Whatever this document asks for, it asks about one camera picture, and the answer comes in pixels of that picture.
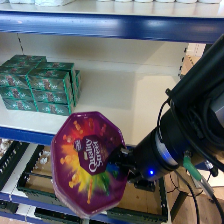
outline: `metal shelf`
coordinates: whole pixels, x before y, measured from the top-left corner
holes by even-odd
[[[62,7],[1,4],[0,31],[213,43],[224,33],[223,4],[77,0]]]

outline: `lower shelf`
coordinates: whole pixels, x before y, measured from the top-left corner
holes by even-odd
[[[29,147],[27,148],[23,157],[21,158],[20,162],[18,163],[17,167],[13,171],[11,177],[9,178],[8,182],[6,183],[6,185],[4,186],[2,191],[0,192],[0,199],[6,200],[6,201],[12,201],[12,202],[18,203],[18,204],[23,204],[24,206],[28,206],[28,207],[30,207],[30,206],[33,207],[34,206],[34,207],[48,209],[48,210],[52,210],[52,211],[56,211],[56,212],[61,212],[61,213],[64,213],[64,214],[75,215],[69,208],[62,207],[62,206],[57,206],[57,205],[49,205],[49,204],[46,204],[46,203],[37,202],[35,200],[30,200],[25,195],[25,193],[17,190],[16,185],[17,185],[18,179],[19,179],[20,175],[22,174],[23,170],[25,169],[25,166],[28,163],[28,161],[30,160],[30,158],[31,158],[32,154],[34,153],[36,147],[37,147],[36,144],[30,144],[29,145]],[[4,215],[2,213],[0,213],[0,216],[6,216],[6,217],[9,217],[9,218],[24,220],[22,217],[20,217],[23,210],[24,210],[23,205],[20,205],[17,213],[12,215],[12,216],[11,216],[11,214],[9,214],[9,215],[5,214]],[[107,216],[107,212],[103,212],[99,215],[96,215],[96,216],[92,217],[91,219],[96,220],[96,221],[106,222],[106,223],[127,224],[127,222],[119,221],[119,220],[113,219],[113,218],[109,218]],[[43,222],[40,222],[40,221],[41,220],[33,220],[33,221],[30,220],[30,222],[33,222],[33,223],[43,223]]]

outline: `colorful lid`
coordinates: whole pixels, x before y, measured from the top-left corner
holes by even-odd
[[[70,115],[52,140],[56,196],[80,217],[120,202],[128,173],[108,163],[108,157],[121,145],[121,131],[99,112]]]

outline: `green box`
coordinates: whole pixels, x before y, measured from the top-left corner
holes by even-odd
[[[36,102],[39,112],[57,114],[63,116],[69,116],[74,111],[74,102],[70,104],[55,104],[55,103],[43,103]]]
[[[0,95],[8,99],[33,100],[29,89],[19,87],[0,87]]]
[[[48,69],[48,70],[61,70],[69,72],[70,85],[73,94],[75,90],[73,89],[72,83],[76,82],[75,75],[75,64],[74,63],[62,63],[62,62],[40,62],[37,66],[38,69]]]
[[[30,61],[30,62],[46,62],[46,56],[33,56],[33,55],[14,55],[10,60],[14,61]]]
[[[53,92],[53,91],[42,91],[32,89],[33,98],[36,101],[41,101],[45,103],[60,103],[60,104],[69,104],[73,101],[73,95],[71,88],[65,92]]]
[[[71,88],[66,71],[33,69],[28,74],[28,81],[30,87],[36,90],[60,91],[68,95]]]
[[[81,89],[81,73],[80,70],[75,70],[75,81],[72,83],[74,93]]]
[[[13,100],[3,98],[3,102],[8,110],[37,111],[33,100]]]
[[[10,68],[35,68],[38,64],[39,62],[8,60],[2,66]]]
[[[0,67],[0,86],[29,88],[26,76],[32,68]]]

